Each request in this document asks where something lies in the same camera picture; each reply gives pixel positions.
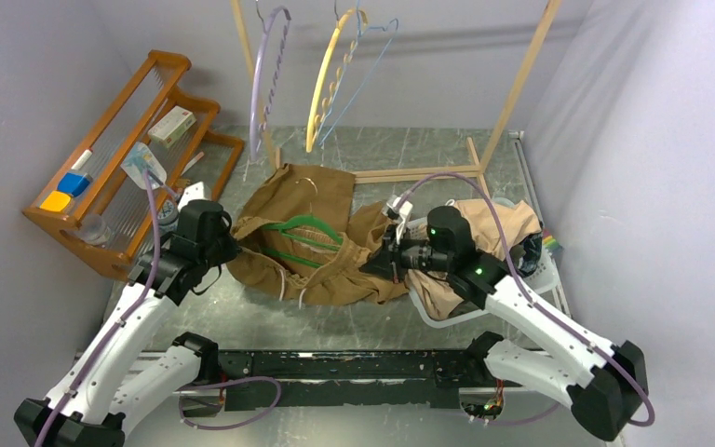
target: wooden pole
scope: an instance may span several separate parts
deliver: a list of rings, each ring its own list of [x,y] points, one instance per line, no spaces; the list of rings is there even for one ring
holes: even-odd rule
[[[492,154],[494,153],[494,149],[497,147],[497,143],[500,141],[500,136],[503,134],[503,131],[506,130],[508,119],[514,112],[514,107],[517,105],[519,94],[522,92],[522,88],[528,80],[528,75],[533,68],[536,57],[538,57],[538,51],[544,44],[546,34],[549,32],[549,27],[552,25],[552,21],[558,14],[558,8],[560,8],[560,0],[549,0],[549,3],[546,4],[546,8],[544,8],[544,14],[538,22],[538,27],[536,27],[535,33],[533,34],[533,40],[531,40],[528,51],[525,53],[524,59],[522,59],[522,65],[517,72],[517,77],[514,79],[514,85],[508,92],[506,103],[503,105],[503,110],[500,112],[500,116],[497,117],[497,122],[494,123],[492,136],[489,139],[489,143],[486,145],[486,150],[483,152],[483,156],[481,156],[480,173],[486,172],[486,167],[489,166],[489,160],[492,159]]]
[[[473,143],[473,137],[467,137],[467,152],[470,153],[470,156],[473,158],[473,163],[477,167],[479,165],[479,153],[476,151],[476,145]],[[479,181],[479,186],[483,189],[483,192],[486,193],[486,196],[491,198],[492,193],[489,192],[489,185],[486,184],[486,176],[484,173],[481,171],[476,173],[476,180]]]
[[[478,172],[478,164],[462,166],[435,166],[433,168],[403,168],[403,169],[380,169],[380,170],[358,170],[353,171],[358,178],[372,177],[395,177],[397,175],[429,175],[437,172],[459,172],[467,175],[475,175]]]
[[[245,68],[248,69],[248,79],[251,83],[253,82],[253,74],[256,71],[256,66],[253,64],[253,51],[250,49],[250,40],[248,39],[248,31],[245,29],[245,19],[242,16],[242,6],[239,4],[240,0],[232,0],[232,10],[234,10],[236,30],[239,34],[239,41],[242,43],[242,53],[245,56]],[[259,98],[256,104],[259,110],[264,110],[264,101]],[[275,165],[275,168],[280,167],[280,147],[275,147],[273,145],[273,140],[270,138],[270,130],[265,127],[262,134],[264,139],[264,148],[267,150],[267,158],[270,163]]]

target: yellow hanger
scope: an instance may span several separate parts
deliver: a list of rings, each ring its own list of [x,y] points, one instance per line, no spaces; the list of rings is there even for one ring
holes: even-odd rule
[[[317,108],[319,106],[319,98],[322,96],[322,87],[325,85],[325,77],[327,76],[328,69],[331,65],[332,52],[335,49],[336,44],[338,44],[338,38],[341,35],[341,30],[345,27],[349,18],[355,15],[355,12],[356,10],[351,8],[338,20],[338,24],[336,24],[335,30],[333,30],[331,42],[328,45],[328,49],[325,51],[325,57],[322,59],[322,66],[319,68],[319,77],[317,78],[317,84],[314,87],[314,97],[311,99],[311,111],[308,113],[308,127],[305,130],[305,152],[307,153],[310,153],[314,148],[314,140],[318,135],[319,124],[322,122],[322,119],[324,119],[323,116],[327,113],[327,109],[332,103],[333,94],[335,94],[335,87],[339,82],[341,82],[341,76],[344,75],[343,66],[338,67],[335,72],[336,79],[330,83],[330,96],[322,100],[322,112],[321,114],[318,114]],[[369,18],[362,9],[358,9],[357,13],[360,14],[360,18],[363,20],[363,31],[365,31],[365,29],[369,26]],[[354,48],[355,45],[356,41],[353,40],[352,43],[349,44],[350,50]],[[349,62],[351,62],[351,60],[349,60],[349,50],[347,50],[344,54],[344,65]]]

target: orange wooden shelf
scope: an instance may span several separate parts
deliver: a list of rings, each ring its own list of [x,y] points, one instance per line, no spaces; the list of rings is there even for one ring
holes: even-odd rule
[[[136,255],[149,246],[147,236],[152,221],[146,192],[133,182],[125,182],[127,175],[120,168],[136,142],[144,142],[152,148],[168,174],[168,184],[179,180],[185,164],[202,141],[230,148],[223,172],[212,187],[213,199],[221,195],[242,154],[242,140],[210,129],[221,106],[212,100],[187,95],[177,86],[190,66],[190,61],[181,54],[150,51],[138,72],[75,147],[34,203],[23,210],[32,222],[105,277],[124,280]],[[175,105],[193,112],[196,123],[167,149],[150,142],[146,132]],[[92,156],[83,170],[93,180],[87,191],[65,212],[40,210],[38,207],[44,197],[56,189],[64,173],[88,148],[92,150]],[[156,197],[157,206],[162,206],[166,198],[167,193],[161,190]],[[101,215],[115,232],[102,247],[92,247],[72,234],[89,214]]]

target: brown pants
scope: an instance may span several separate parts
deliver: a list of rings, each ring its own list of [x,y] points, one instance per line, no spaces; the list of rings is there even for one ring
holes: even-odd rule
[[[493,205],[503,225],[503,234],[506,236],[509,248],[519,244],[528,235],[541,231],[535,211],[527,203],[520,202],[514,208]],[[473,198],[457,200],[454,206],[470,222],[470,233],[476,247],[504,260],[506,254],[500,244],[500,231],[494,224],[486,202],[482,198]],[[453,309],[462,303],[462,298],[454,293],[448,284],[435,281],[418,271],[410,270],[407,275],[407,285],[418,292],[426,313],[435,320],[447,318]]]
[[[360,300],[383,303],[406,292],[403,284],[360,273],[369,255],[382,245],[390,221],[381,202],[359,209],[350,217],[355,176],[319,166],[284,165],[259,187],[237,218],[232,234],[243,247],[227,265],[232,276],[282,299],[309,305],[348,305]],[[336,252],[262,230],[265,224],[313,212],[344,240]],[[315,228],[291,230],[298,236],[335,244]],[[270,257],[262,249],[292,254],[321,264],[314,268],[284,258]]]

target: gray wall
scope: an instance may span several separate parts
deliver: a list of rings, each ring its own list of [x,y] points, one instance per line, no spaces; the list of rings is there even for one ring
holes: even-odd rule
[[[93,0],[123,56],[135,69],[152,48],[181,52],[193,62],[182,84],[211,97],[223,107],[222,121],[247,124],[251,78],[237,38],[230,2],[226,0]],[[592,0],[563,2],[510,127],[523,129],[555,73]],[[265,17],[279,4],[292,15],[271,124],[303,125],[314,84],[335,25],[332,0],[263,0]],[[338,2],[340,12],[355,2]],[[262,36],[254,2],[243,0],[245,21],[257,50]],[[340,124],[346,126],[483,128],[494,125],[519,69],[546,0],[366,0],[361,7],[371,24],[398,17],[399,33],[374,77]],[[347,24],[353,33],[354,22]],[[275,33],[280,35],[280,27]],[[331,68],[344,54],[334,55]],[[272,75],[276,43],[266,67]],[[363,51],[344,77],[337,107],[352,96],[374,57],[384,46],[381,36],[367,35]]]
[[[129,77],[86,2],[0,1],[0,445],[101,321],[109,284],[20,209]]]
[[[715,1],[597,0],[524,146],[577,317],[646,353],[627,444],[715,446]]]

